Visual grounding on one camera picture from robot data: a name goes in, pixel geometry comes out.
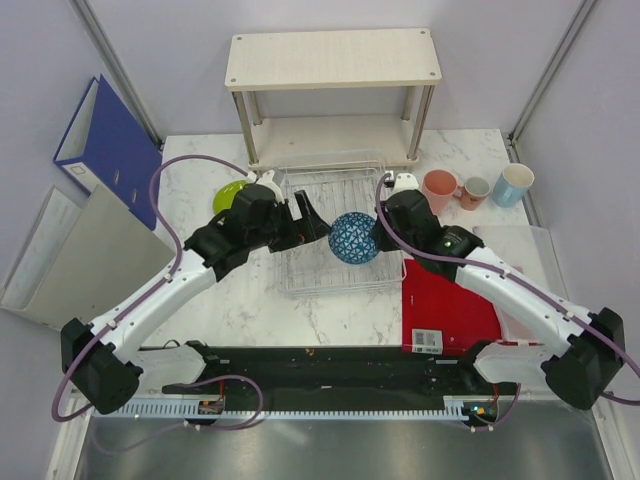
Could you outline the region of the red patterned bowl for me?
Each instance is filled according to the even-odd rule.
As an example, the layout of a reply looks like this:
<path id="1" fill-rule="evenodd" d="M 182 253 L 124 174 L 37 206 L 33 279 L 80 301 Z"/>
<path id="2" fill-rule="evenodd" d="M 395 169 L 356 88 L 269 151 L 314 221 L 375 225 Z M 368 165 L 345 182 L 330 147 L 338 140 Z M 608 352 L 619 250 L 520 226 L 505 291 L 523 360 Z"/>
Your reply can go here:
<path id="1" fill-rule="evenodd" d="M 331 226 L 328 244 L 340 261 L 349 265 L 363 265 L 379 253 L 371 233 L 375 220 L 363 212 L 347 212 L 336 218 Z"/>

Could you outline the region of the pink plastic tumbler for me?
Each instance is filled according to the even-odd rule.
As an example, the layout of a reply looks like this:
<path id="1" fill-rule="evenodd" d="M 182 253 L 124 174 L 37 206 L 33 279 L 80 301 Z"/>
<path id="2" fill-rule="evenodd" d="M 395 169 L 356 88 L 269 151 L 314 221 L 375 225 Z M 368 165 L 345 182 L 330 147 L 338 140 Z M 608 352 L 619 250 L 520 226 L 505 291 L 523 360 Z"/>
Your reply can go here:
<path id="1" fill-rule="evenodd" d="M 447 170 L 431 170 L 422 180 L 421 191 L 426 197 L 431 212 L 440 215 L 447 204 L 460 193 L 456 177 Z"/>

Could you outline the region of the orange dotted mug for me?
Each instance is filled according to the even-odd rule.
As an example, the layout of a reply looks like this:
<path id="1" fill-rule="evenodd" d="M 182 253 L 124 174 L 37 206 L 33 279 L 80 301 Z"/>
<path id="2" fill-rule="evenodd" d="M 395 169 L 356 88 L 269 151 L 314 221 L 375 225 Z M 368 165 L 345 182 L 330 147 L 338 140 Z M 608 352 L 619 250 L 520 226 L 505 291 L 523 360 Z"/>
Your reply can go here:
<path id="1" fill-rule="evenodd" d="M 466 211 L 475 211 L 490 194 L 489 183 L 481 177 L 469 178 L 461 189 L 460 206 Z"/>

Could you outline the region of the green plastic plate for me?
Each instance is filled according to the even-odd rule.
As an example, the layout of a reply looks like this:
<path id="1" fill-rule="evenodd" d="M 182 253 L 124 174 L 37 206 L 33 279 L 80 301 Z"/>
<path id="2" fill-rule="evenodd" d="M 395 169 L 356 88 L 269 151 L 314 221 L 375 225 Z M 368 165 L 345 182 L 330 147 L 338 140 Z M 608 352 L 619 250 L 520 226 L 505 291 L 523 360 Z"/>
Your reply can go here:
<path id="1" fill-rule="evenodd" d="M 229 184 L 220 188 L 214 195 L 212 202 L 212 210 L 214 214 L 217 215 L 220 212 L 229 209 L 236 194 L 240 192 L 247 184 L 248 181 L 246 180 L 237 180 L 230 182 Z"/>

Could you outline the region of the blue ceramic mug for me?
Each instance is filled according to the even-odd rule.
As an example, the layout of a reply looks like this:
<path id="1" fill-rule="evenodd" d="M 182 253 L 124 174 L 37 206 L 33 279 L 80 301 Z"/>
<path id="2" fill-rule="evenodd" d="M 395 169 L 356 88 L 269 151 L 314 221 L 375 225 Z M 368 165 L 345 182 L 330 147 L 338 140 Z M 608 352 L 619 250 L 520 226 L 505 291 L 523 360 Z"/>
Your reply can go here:
<path id="1" fill-rule="evenodd" d="M 535 175 L 526 165 L 512 163 L 505 167 L 497 179 L 492 199 L 500 208 L 515 206 L 533 185 Z"/>

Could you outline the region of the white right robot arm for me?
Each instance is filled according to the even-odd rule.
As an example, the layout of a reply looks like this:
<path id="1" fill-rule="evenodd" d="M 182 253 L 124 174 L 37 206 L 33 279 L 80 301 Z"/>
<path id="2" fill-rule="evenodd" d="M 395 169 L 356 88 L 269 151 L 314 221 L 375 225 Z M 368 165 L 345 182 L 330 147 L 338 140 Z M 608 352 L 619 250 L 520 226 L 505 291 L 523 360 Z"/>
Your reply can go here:
<path id="1" fill-rule="evenodd" d="M 492 383 L 547 386 L 572 407 L 588 410 L 623 367 L 638 364 L 625 351 L 622 319 L 599 313 L 541 288 L 512 269 L 481 239 L 443 227 L 415 189 L 395 190 L 376 202 L 376 240 L 410 254 L 426 271 L 471 291 L 507 313 L 535 336 L 533 343 L 479 342 L 458 368 L 467 392 Z"/>

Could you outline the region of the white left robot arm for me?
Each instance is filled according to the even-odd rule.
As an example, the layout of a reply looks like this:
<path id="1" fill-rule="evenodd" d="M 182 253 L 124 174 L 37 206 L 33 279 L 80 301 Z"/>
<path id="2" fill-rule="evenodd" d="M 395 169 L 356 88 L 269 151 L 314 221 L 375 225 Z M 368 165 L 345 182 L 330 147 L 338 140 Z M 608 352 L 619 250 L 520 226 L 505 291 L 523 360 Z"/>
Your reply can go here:
<path id="1" fill-rule="evenodd" d="M 245 186 L 230 208 L 196 229 L 175 259 L 128 299 L 87 324 L 69 320 L 60 332 L 63 381 L 101 414 L 124 406 L 143 373 L 133 356 L 182 306 L 244 265 L 255 250 L 282 252 L 329 234 L 329 224 L 306 192 L 294 197 L 299 219 L 279 188 L 259 182 Z"/>

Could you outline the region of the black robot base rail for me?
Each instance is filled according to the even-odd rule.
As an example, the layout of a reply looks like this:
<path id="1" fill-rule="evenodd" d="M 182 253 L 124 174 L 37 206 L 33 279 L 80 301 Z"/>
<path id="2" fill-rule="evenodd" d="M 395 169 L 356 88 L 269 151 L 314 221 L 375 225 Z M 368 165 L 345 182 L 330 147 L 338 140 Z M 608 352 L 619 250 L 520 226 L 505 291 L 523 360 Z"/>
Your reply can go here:
<path id="1" fill-rule="evenodd" d="M 392 409 L 443 407 L 447 396 L 506 397 L 513 383 L 493 387 L 467 362 L 399 347 L 190 347 L 205 361 L 196 387 L 180 381 L 165 394 L 221 394 L 230 407 L 251 409 Z"/>

